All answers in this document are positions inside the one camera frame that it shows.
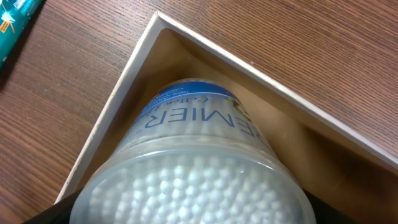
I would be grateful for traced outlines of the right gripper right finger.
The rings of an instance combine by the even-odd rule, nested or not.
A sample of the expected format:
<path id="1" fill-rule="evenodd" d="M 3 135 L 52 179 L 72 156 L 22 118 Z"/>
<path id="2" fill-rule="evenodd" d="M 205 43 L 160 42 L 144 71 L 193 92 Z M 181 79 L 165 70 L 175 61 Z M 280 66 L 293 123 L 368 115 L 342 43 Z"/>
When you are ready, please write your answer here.
<path id="1" fill-rule="evenodd" d="M 354 224 L 354 221 L 343 213 L 320 200 L 307 190 L 304 190 L 304 192 L 315 212 L 317 224 Z"/>

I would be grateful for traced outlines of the Colgate toothpaste tube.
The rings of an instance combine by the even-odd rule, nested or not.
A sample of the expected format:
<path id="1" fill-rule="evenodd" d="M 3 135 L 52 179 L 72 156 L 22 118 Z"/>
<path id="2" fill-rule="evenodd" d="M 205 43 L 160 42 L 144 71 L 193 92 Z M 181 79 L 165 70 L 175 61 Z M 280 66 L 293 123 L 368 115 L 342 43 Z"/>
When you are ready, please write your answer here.
<path id="1" fill-rule="evenodd" d="M 1 0 L 1 67 L 44 0 Z"/>

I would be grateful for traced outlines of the cotton swab jar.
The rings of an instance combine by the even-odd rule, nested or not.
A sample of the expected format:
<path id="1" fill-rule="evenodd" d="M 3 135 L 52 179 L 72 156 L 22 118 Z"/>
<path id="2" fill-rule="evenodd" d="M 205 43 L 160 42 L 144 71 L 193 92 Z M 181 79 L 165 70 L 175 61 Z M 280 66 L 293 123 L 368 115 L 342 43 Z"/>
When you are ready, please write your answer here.
<path id="1" fill-rule="evenodd" d="M 315 223 L 313 208 L 238 98 L 169 84 L 76 199 L 71 223 Z"/>

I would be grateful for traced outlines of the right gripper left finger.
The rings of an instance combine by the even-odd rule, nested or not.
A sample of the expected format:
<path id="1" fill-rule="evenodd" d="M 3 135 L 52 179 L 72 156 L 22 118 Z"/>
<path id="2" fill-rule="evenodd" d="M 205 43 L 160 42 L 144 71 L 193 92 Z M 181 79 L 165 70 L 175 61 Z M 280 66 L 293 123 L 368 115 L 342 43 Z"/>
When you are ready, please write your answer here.
<path id="1" fill-rule="evenodd" d="M 22 224 L 69 224 L 73 205 L 80 192 L 81 189 Z"/>

